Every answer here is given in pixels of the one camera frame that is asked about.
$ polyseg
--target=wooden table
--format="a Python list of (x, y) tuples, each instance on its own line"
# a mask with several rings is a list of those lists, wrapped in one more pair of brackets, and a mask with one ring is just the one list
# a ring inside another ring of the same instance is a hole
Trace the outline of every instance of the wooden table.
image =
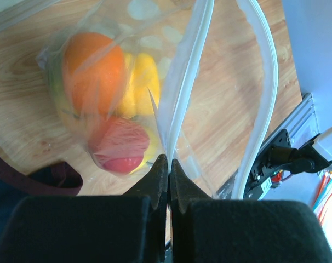
[[(84, 180), (81, 195), (121, 194), (138, 177), (120, 179), (96, 167), (56, 115), (35, 57), (49, 35), (75, 24), (96, 0), (63, 0), (0, 32), (0, 156), (28, 174), (59, 160)], [(259, 1), (274, 36), (279, 91), (272, 132), (301, 101), (281, 0)], [(262, 89), (255, 36), (233, 0), (217, 0), (184, 133), (199, 165), (220, 187), (238, 168)], [(202, 179), (196, 179), (204, 186)]]

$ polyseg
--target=dark fabric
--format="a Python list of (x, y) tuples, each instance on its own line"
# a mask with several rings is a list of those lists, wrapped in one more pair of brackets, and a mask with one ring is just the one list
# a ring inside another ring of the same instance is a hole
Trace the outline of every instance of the dark fabric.
[(64, 162), (24, 176), (0, 158), (0, 179), (30, 195), (75, 196), (83, 185), (80, 174)]
[(158, 262), (158, 240), (146, 242), (159, 221), (150, 211), (148, 197), (27, 197), (0, 240), (0, 263)]
[(201, 200), (186, 216), (188, 262), (332, 263), (316, 216), (300, 202)]
[(0, 235), (13, 209), (23, 198), (30, 195), (75, 196), (82, 185), (81, 176), (64, 162), (24, 176), (0, 158)]

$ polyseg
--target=transparent plastic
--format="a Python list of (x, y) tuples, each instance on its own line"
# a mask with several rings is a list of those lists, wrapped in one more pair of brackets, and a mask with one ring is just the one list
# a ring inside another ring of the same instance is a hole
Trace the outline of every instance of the transparent plastic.
[(227, 192), (241, 199), (278, 88), (273, 37), (256, 0), (215, 1), (199, 68), (175, 156), (214, 198), (239, 167)]
[(278, 85), (256, 0), (105, 0), (37, 61), (59, 116), (100, 168), (143, 175), (165, 152), (169, 168), (177, 158), (217, 197), (239, 167), (231, 188), (242, 197)]
[(145, 174), (163, 152), (169, 139), (162, 147), (155, 114), (161, 96), (195, 78), (189, 65), (201, 56), (208, 2), (105, 0), (38, 55), (58, 115), (100, 168)]

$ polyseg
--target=blue wire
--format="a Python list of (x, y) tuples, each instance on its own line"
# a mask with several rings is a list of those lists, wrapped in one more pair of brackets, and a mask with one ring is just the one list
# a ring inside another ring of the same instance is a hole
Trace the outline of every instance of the blue wire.
[(332, 179), (327, 184), (327, 186), (324, 188), (324, 190), (322, 191), (322, 193), (320, 193), (319, 197), (317, 198), (316, 202), (313, 205), (312, 210), (315, 210), (320, 205), (320, 202), (322, 201), (322, 198), (324, 197), (325, 193), (327, 193), (331, 188), (332, 188)]

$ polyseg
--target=tomato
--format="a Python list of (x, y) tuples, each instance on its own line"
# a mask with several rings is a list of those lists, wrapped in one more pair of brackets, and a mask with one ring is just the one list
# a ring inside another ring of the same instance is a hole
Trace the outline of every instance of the tomato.
[(117, 117), (102, 119), (88, 141), (96, 161), (114, 174), (129, 174), (136, 169), (149, 144), (148, 133), (141, 125)]

